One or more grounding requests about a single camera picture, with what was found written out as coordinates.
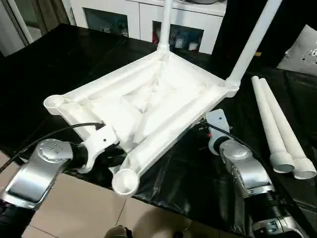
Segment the tiled floor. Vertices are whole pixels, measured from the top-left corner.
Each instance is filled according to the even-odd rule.
[[[0,152],[0,165],[6,157]],[[15,164],[0,174],[0,187],[16,171]],[[128,227],[134,238],[172,238],[174,231],[189,227],[186,237],[235,238],[211,227],[133,198],[60,175],[54,189],[34,216],[24,238],[103,238],[116,225]]]

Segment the white plastic tube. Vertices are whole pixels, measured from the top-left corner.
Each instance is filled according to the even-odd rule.
[[[282,137],[278,131],[273,114],[266,101],[265,93],[257,76],[252,77],[254,93],[256,95],[261,120],[263,123],[267,143],[271,152],[270,162],[277,173],[288,173],[295,169],[291,155],[286,151]]]
[[[164,1],[163,21],[161,25],[160,38],[158,43],[158,50],[169,50],[169,28],[170,18],[172,13],[173,0]]]
[[[256,50],[270,26],[282,0],[268,0],[259,17],[233,71],[226,80],[226,86],[239,87]]]
[[[267,84],[267,81],[265,78],[261,78],[260,82],[270,110],[273,113],[279,133],[282,136],[285,148],[294,160],[294,177],[296,179],[310,179],[315,177],[317,174],[316,169],[313,163],[306,157],[281,107]]]

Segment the black cable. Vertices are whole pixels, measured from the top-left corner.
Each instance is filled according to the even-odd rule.
[[[61,131],[64,131],[64,130],[68,130],[68,129],[73,129],[73,128],[76,128],[76,127],[82,127],[82,126],[88,126],[88,125],[94,125],[96,127],[96,129],[100,129],[101,127],[104,126],[103,123],[98,123],[98,122],[88,122],[88,123],[79,123],[79,124],[75,124],[75,125],[70,125],[68,127],[65,127],[65,128],[62,128],[62,129],[59,129],[59,130],[55,130],[47,135],[44,135],[42,136],[41,138],[31,142],[30,144],[28,144],[26,147],[24,147],[22,150],[20,150],[18,153],[16,153],[11,159],[9,159],[4,165],[1,166],[0,168],[0,174],[13,162],[15,161],[19,155],[21,155],[23,152],[25,152],[26,150],[28,150],[31,146],[39,143],[40,141],[48,138],[49,136],[51,135],[54,135],[56,133],[59,133]]]
[[[234,140],[236,140],[237,142],[239,142],[240,144],[244,145],[249,150],[251,150],[254,158],[262,164],[262,166],[264,167],[264,169],[268,173],[268,176],[272,180],[272,183],[273,183],[275,189],[285,199],[286,205],[288,207],[288,212],[291,213],[291,215],[294,217],[294,219],[297,221],[297,223],[308,233],[309,237],[311,237],[311,238],[317,237],[316,231],[314,230],[314,228],[312,227],[310,222],[307,220],[307,218],[303,214],[302,210],[299,208],[297,203],[293,200],[292,196],[289,194],[289,192],[285,189],[285,187],[278,180],[278,178],[276,177],[274,172],[269,168],[267,163],[262,159],[262,157],[256,151],[254,151],[247,143],[245,143],[244,141],[239,139],[237,136],[232,135],[231,133],[229,133],[229,132],[227,132],[227,131],[225,131],[217,126],[211,125],[208,122],[206,122],[206,124],[208,126],[210,126],[211,128],[218,130],[218,131],[232,137]]]

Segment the black plastic sheet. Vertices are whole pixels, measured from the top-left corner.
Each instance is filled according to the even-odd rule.
[[[50,115],[43,101],[95,80],[156,49],[154,44],[83,28],[60,25],[40,40],[6,57],[2,64],[0,149],[12,156],[31,141],[67,126]],[[230,69],[213,68],[209,56],[176,51],[186,60],[225,78]],[[247,142],[268,162],[269,150],[256,104],[251,77],[265,77],[288,118],[306,155],[317,167],[317,78],[273,68],[251,69],[234,98],[224,99],[222,108],[231,133]],[[214,228],[250,236],[250,220],[239,195],[218,156],[208,150],[208,132],[195,126],[141,178],[135,198],[159,206]],[[74,131],[56,139],[81,142]],[[27,158],[32,149],[24,156]],[[120,162],[100,155],[93,170],[79,179],[111,188],[111,172]],[[316,179],[296,180],[276,175],[317,231]]]

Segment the white wall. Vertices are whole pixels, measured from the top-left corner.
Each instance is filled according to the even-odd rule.
[[[70,0],[62,0],[63,4],[64,4],[64,8],[66,10],[66,14],[68,16],[69,22],[70,24],[76,26],[76,21],[74,18],[74,14],[71,10],[71,5],[70,5]]]
[[[4,56],[10,55],[24,47],[2,1],[0,1],[0,50]]]

